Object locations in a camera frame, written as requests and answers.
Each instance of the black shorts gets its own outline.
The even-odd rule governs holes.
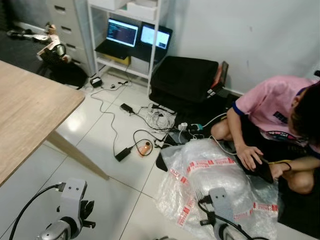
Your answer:
[[[269,162],[294,160],[308,155],[308,151],[302,146],[264,138],[259,128],[248,119],[247,115],[241,116],[240,119],[245,144],[260,149],[263,158]]]

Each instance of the laptop screen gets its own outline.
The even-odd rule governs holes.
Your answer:
[[[142,27],[141,42],[152,45],[154,43],[154,35],[155,29],[151,26],[144,25]],[[167,49],[169,38],[169,33],[158,30],[156,35],[156,46],[162,49]]]
[[[136,45],[137,34],[137,26],[109,18],[106,39],[129,47],[134,47]]]

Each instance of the wristband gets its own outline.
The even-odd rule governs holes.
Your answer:
[[[281,162],[282,164],[286,164],[286,165],[288,165],[289,166],[289,170],[286,170],[286,171],[284,171],[284,172],[289,172],[289,171],[291,171],[292,170],[292,167],[291,167],[291,165],[289,164],[289,163],[287,163],[287,162]]]

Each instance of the yellow wire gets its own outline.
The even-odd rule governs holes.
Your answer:
[[[292,160],[280,160],[280,161],[273,161],[273,162],[269,162],[269,164],[281,164],[281,163],[290,163]]]

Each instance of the wooden table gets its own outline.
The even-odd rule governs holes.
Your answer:
[[[0,61],[0,186],[45,140],[108,179],[56,132],[84,99],[81,91]]]

